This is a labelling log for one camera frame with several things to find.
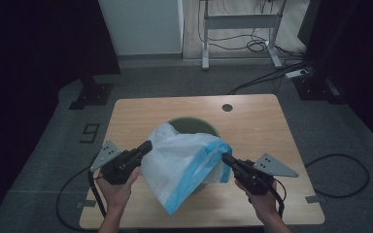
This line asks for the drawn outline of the white cabinet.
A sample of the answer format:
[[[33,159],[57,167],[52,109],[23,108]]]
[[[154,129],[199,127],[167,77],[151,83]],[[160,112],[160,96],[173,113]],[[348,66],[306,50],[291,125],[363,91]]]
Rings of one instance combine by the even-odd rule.
[[[116,55],[181,54],[183,0],[98,0]]]

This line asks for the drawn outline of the white metal desk frame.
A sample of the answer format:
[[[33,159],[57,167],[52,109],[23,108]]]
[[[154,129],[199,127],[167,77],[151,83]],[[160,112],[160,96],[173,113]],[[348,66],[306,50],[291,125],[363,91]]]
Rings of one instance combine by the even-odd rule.
[[[284,15],[284,9],[287,0],[283,0],[280,4],[278,13],[276,14],[253,14],[253,15],[210,15],[209,0],[200,0],[204,2],[204,19],[203,30],[204,37],[202,43],[202,59],[201,66],[203,70],[208,70],[210,66],[209,58],[209,39],[208,32],[218,29],[249,29],[249,28],[267,28],[271,29],[271,35],[268,41],[265,42],[266,49],[274,66],[279,69],[284,65],[278,55],[276,46],[276,38],[279,32],[281,21]]]

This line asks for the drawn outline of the person's right hand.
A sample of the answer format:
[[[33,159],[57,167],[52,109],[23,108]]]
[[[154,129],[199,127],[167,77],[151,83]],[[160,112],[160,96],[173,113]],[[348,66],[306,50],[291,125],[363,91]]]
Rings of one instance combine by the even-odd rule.
[[[281,220],[276,209],[276,199],[270,192],[264,195],[252,195],[238,180],[235,184],[248,196],[256,216],[264,225],[272,225]]]

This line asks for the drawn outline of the dark curtain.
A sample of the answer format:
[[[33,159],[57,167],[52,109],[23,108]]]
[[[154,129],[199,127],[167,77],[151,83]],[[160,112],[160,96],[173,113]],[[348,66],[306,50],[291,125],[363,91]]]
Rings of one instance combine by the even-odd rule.
[[[298,37],[308,78],[330,79],[373,132],[373,0],[310,0]]]
[[[45,131],[59,90],[118,72],[99,0],[0,0],[0,196]]]

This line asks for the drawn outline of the black stand base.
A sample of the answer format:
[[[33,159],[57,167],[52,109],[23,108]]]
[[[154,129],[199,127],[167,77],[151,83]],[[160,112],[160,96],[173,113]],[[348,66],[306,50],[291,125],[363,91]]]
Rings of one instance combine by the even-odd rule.
[[[293,84],[301,100],[327,101],[330,104],[343,104],[343,97],[330,79],[294,78]]]
[[[86,106],[105,106],[108,103],[114,85],[112,83],[97,83],[94,77],[81,79],[83,88],[76,101],[73,101],[69,110],[82,110]]]

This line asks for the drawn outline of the person's left hand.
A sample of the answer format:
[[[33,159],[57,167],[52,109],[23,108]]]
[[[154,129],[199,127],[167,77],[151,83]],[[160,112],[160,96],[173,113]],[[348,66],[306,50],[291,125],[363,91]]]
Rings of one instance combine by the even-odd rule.
[[[125,184],[110,184],[104,178],[97,180],[97,184],[107,203],[107,213],[122,213],[131,194],[131,186],[136,182],[140,168],[136,167]]]

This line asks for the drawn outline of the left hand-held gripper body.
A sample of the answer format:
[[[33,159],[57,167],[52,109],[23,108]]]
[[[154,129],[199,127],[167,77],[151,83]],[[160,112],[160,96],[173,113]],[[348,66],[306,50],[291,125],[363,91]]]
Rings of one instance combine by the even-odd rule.
[[[112,141],[106,141],[89,171],[100,170],[102,178],[112,185],[125,184],[143,157],[141,148],[121,151]]]

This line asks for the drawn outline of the green round bin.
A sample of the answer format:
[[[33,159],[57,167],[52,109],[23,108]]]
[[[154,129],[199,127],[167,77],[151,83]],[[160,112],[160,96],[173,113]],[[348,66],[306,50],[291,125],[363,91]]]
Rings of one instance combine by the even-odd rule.
[[[169,120],[168,123],[171,124],[180,134],[206,133],[213,135],[214,137],[220,135],[212,124],[197,117],[182,116],[173,118]],[[176,168],[178,177],[187,168],[188,163],[192,161],[190,152],[187,152],[185,149],[169,152],[166,159],[169,161],[171,166]],[[226,183],[228,181],[228,179],[223,177],[224,168],[220,156],[218,156],[217,160],[212,158],[205,165],[200,166],[200,169],[202,172],[206,171],[207,174],[202,183],[200,183],[191,194],[201,191],[208,183]]]

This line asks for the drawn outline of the white power strip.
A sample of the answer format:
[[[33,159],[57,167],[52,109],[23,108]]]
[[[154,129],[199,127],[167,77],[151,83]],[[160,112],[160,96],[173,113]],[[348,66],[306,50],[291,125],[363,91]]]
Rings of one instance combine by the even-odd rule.
[[[305,69],[300,69],[300,70],[287,72],[285,74],[285,78],[293,79],[293,78],[298,78],[298,77],[301,77],[301,76],[304,76],[304,75],[307,75],[307,74],[308,74],[308,72]]]

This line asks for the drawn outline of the white and blue plastic bag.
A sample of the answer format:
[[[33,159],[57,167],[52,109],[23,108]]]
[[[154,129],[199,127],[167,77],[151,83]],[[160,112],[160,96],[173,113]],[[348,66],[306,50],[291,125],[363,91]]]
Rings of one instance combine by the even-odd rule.
[[[227,183],[231,168],[222,162],[231,146],[207,133],[180,133],[170,123],[158,125],[149,136],[153,149],[141,173],[169,216],[204,183]]]

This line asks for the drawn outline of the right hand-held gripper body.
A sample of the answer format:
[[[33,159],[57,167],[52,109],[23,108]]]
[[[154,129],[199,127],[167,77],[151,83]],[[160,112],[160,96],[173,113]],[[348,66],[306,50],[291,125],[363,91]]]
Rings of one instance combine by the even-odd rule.
[[[272,187],[274,178],[297,178],[299,174],[272,155],[265,153],[259,160],[232,159],[234,178],[238,180],[251,195],[264,195]]]

